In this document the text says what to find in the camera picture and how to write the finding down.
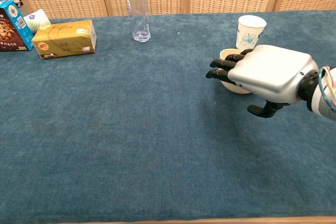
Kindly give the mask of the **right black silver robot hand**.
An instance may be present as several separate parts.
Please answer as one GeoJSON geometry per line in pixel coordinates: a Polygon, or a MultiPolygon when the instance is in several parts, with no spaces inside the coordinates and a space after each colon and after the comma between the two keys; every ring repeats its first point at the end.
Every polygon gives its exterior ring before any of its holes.
{"type": "Polygon", "coordinates": [[[284,106],[306,101],[312,109],[318,86],[318,65],[304,52],[271,45],[258,45],[225,59],[215,59],[206,74],[243,88],[266,100],[264,107],[249,105],[251,114],[270,118],[284,106]]]}

